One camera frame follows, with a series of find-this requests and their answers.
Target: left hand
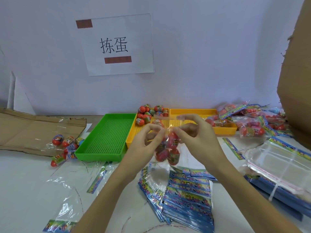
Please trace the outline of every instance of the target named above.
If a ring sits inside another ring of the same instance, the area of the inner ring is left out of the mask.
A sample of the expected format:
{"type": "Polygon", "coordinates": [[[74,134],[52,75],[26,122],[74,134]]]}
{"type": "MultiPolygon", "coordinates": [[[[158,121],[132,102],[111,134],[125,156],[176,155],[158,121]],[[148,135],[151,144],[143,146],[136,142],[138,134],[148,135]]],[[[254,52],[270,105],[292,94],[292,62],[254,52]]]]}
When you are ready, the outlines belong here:
{"type": "Polygon", "coordinates": [[[127,182],[131,182],[153,157],[155,149],[161,144],[165,129],[148,123],[134,137],[130,148],[115,171],[122,172],[127,182]]]}

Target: flattened cardboard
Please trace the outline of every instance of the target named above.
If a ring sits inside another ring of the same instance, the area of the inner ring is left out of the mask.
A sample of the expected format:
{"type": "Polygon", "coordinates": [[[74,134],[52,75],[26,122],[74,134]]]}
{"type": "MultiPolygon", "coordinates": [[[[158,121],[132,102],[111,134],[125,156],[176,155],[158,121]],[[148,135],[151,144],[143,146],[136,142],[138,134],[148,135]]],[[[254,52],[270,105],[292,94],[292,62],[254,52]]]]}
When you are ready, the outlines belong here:
{"type": "Polygon", "coordinates": [[[277,93],[294,139],[311,149],[311,0],[305,0],[284,56],[277,93]]]}
{"type": "Polygon", "coordinates": [[[0,149],[55,156],[64,148],[52,145],[54,136],[77,138],[85,127],[85,118],[37,116],[0,108],[0,149]]]}

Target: forearm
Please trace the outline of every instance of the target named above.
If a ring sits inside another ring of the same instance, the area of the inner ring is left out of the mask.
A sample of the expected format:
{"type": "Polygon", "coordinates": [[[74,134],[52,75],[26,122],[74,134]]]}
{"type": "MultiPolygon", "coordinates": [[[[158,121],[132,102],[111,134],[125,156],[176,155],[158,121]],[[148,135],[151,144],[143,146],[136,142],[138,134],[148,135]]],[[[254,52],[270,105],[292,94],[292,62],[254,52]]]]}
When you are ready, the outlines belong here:
{"type": "Polygon", "coordinates": [[[103,189],[82,216],[72,233],[105,232],[118,199],[128,180],[121,169],[116,169],[103,189]]]}
{"type": "Polygon", "coordinates": [[[229,161],[222,165],[216,178],[256,233],[301,232],[256,191],[229,161]]]}

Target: hand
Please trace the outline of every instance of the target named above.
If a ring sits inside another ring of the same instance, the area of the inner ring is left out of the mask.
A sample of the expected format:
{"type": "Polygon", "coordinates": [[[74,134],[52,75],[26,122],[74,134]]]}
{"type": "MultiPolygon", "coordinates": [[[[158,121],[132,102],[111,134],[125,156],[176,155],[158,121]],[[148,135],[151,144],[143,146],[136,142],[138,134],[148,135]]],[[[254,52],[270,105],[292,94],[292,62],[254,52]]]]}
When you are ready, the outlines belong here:
{"type": "Polygon", "coordinates": [[[117,170],[124,173],[128,182],[134,180],[137,173],[151,160],[155,149],[161,144],[164,135],[164,128],[159,125],[148,123],[134,137],[130,148],[127,150],[117,168],[117,170]],[[158,133],[149,133],[151,130],[158,131],[158,133]]]}
{"type": "Polygon", "coordinates": [[[174,127],[173,131],[206,170],[213,176],[216,175],[223,165],[227,164],[228,159],[220,147],[212,126],[197,114],[180,115],[177,119],[187,119],[197,123],[174,127]]]}

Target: yellow plastic tray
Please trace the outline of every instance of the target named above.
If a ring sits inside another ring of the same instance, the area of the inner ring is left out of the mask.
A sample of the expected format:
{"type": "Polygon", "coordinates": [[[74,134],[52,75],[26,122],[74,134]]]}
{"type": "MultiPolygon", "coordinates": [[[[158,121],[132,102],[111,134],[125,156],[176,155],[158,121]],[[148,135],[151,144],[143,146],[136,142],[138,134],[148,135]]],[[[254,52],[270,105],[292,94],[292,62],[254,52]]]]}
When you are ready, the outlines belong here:
{"type": "MultiPolygon", "coordinates": [[[[127,136],[127,139],[126,139],[126,145],[127,145],[128,148],[130,147],[130,145],[131,145],[131,143],[132,143],[132,141],[134,139],[134,136],[137,133],[139,133],[140,130],[144,127],[144,126],[138,126],[136,124],[136,119],[137,119],[137,114],[136,114],[136,117],[135,117],[134,122],[132,124],[132,127],[130,129],[130,132],[129,132],[129,134],[127,136]]],[[[162,124],[164,125],[165,128],[168,128],[169,127],[169,120],[162,120],[162,124]]]]}
{"type": "MultiPolygon", "coordinates": [[[[170,109],[169,116],[171,118],[176,118],[176,116],[181,114],[198,114],[201,118],[207,118],[208,116],[215,115],[216,109],[170,109]]],[[[185,120],[185,123],[195,123],[191,120],[185,120]]],[[[180,126],[180,121],[170,120],[169,124],[173,127],[180,126]]],[[[234,135],[238,127],[234,123],[225,124],[223,127],[213,127],[215,134],[218,135],[234,135]]]]}

